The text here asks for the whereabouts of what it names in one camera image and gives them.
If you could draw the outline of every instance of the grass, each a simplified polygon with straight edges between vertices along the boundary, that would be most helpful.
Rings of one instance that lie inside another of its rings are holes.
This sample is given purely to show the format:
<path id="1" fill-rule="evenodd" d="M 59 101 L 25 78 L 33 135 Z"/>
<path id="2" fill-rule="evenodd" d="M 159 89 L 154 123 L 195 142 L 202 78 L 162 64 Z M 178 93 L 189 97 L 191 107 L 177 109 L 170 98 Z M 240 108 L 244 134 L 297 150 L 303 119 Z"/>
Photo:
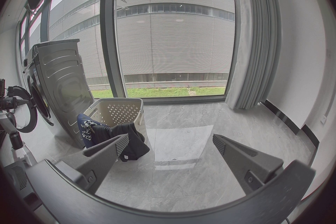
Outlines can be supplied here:
<path id="1" fill-rule="evenodd" d="M 189 96 L 189 91 L 195 91 L 197 96 L 204 95 L 221 95 L 224 94 L 225 87 L 170 87 L 161 88 L 134 88 L 127 89 L 128 97 L 144 98 L 144 97 L 178 97 Z M 94 98 L 112 98 L 111 90 L 91 91 Z"/>

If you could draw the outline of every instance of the marble floor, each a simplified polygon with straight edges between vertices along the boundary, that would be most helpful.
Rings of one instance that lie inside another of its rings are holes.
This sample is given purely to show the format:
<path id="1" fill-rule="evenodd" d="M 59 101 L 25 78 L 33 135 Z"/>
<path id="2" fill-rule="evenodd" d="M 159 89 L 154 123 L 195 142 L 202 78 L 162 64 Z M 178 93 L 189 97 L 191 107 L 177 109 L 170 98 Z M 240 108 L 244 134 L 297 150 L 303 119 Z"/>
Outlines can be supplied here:
<path id="1" fill-rule="evenodd" d="M 144 107 L 149 153 L 137 161 L 116 162 L 96 195 L 122 205 L 155 211 L 191 211 L 222 205 L 245 195 L 212 142 L 221 134 L 282 158 L 308 164 L 315 147 L 262 104 L 233 111 L 224 103 Z M 22 134 L 37 161 L 57 161 L 79 151 L 55 138 L 43 122 Z M 10 141 L 1 148 L 4 166 L 12 163 Z"/>

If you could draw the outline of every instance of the building facade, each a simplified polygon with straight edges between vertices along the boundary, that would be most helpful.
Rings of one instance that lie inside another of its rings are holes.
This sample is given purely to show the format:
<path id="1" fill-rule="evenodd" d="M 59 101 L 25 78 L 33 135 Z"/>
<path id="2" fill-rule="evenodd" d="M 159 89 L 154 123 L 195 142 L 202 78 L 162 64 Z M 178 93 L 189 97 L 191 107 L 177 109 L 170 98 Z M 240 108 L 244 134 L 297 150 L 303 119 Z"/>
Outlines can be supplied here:
<path id="1" fill-rule="evenodd" d="M 125 1 L 116 1 L 115 26 L 127 88 L 226 85 L 235 35 L 234 0 Z M 80 39 L 92 90 L 110 88 L 99 12 L 100 0 L 62 0 L 49 19 L 50 40 Z M 38 31 L 31 35 L 36 43 Z"/>

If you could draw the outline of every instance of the window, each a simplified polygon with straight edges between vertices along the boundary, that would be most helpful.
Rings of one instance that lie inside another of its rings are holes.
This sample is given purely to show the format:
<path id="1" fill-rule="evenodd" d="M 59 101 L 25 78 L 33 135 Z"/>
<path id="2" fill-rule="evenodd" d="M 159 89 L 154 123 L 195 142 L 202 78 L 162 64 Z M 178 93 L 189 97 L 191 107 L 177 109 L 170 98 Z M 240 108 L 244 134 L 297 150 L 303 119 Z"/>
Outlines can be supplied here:
<path id="1" fill-rule="evenodd" d="M 229 12 L 229 20 L 235 21 L 235 14 Z"/>
<path id="2" fill-rule="evenodd" d="M 190 5 L 185 5 L 185 12 L 190 13 Z"/>
<path id="3" fill-rule="evenodd" d="M 202 14 L 202 7 L 196 6 L 196 14 Z"/>
<path id="4" fill-rule="evenodd" d="M 170 4 L 168 3 L 163 4 L 163 12 L 170 12 Z"/>
<path id="5" fill-rule="evenodd" d="M 24 17 L 24 20 L 21 23 L 21 38 L 23 38 L 23 35 L 25 34 L 26 31 L 26 21 L 27 17 Z"/>
<path id="6" fill-rule="evenodd" d="M 208 15 L 208 8 L 207 7 L 202 7 L 202 14 L 203 15 Z"/>
<path id="7" fill-rule="evenodd" d="M 196 13 L 196 6 L 195 5 L 190 5 L 190 11 L 191 13 Z"/>
<path id="8" fill-rule="evenodd" d="M 138 14 L 138 7 L 137 7 L 137 6 L 132 7 L 132 8 L 131 8 L 131 13 L 132 13 L 132 15 L 136 15 L 136 14 Z"/>
<path id="9" fill-rule="evenodd" d="M 170 5 L 170 12 L 176 12 L 176 5 L 174 3 Z"/>
<path id="10" fill-rule="evenodd" d="M 33 22 L 29 29 L 29 49 L 35 44 L 39 43 L 39 40 L 41 40 L 41 32 L 40 32 L 40 24 L 41 24 L 41 15 L 38 15 L 36 20 Z"/>
<path id="11" fill-rule="evenodd" d="M 199 88 L 212 87 L 216 95 L 224 93 L 223 77 L 232 62 L 228 54 L 235 25 L 229 11 L 234 0 L 126 1 L 118 7 L 130 11 L 118 10 L 114 23 L 129 97 L 150 97 L 145 92 L 155 97 L 211 95 L 214 91 Z"/>
<path id="12" fill-rule="evenodd" d="M 160 3 L 160 4 L 157 5 L 157 11 L 158 12 L 163 12 L 163 4 Z"/>
<path id="13" fill-rule="evenodd" d="M 145 12 L 144 6 L 143 5 L 138 6 L 138 14 L 143 14 L 144 12 Z"/>
<path id="14" fill-rule="evenodd" d="M 177 9 L 176 9 L 177 12 L 184 12 L 185 9 L 184 9 L 184 5 L 183 4 L 177 4 Z"/>
<path id="15" fill-rule="evenodd" d="M 49 13 L 50 40 L 80 40 L 78 52 L 82 57 L 84 73 L 91 89 L 95 89 L 96 85 L 102 85 L 103 89 L 109 88 L 99 33 L 99 2 L 100 0 L 52 0 Z M 119 10 L 117 16 L 126 16 L 126 10 Z"/>
<path id="16" fill-rule="evenodd" d="M 20 45 L 20 51 L 21 51 L 21 61 L 24 60 L 24 58 L 26 57 L 26 53 L 25 53 L 25 40 L 23 39 L 22 44 Z"/>

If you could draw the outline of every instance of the navy blue shirt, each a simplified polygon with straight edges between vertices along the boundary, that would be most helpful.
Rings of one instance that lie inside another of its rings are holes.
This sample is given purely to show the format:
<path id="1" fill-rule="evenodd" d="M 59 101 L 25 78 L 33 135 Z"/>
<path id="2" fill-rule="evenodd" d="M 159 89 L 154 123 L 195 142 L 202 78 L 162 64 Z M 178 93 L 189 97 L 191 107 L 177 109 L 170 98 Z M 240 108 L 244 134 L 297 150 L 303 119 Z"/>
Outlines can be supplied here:
<path id="1" fill-rule="evenodd" d="M 106 124 L 94 121 L 83 113 L 78 114 L 77 123 L 86 148 L 99 144 L 90 127 L 92 128 L 92 126 L 96 125 L 106 126 Z"/>

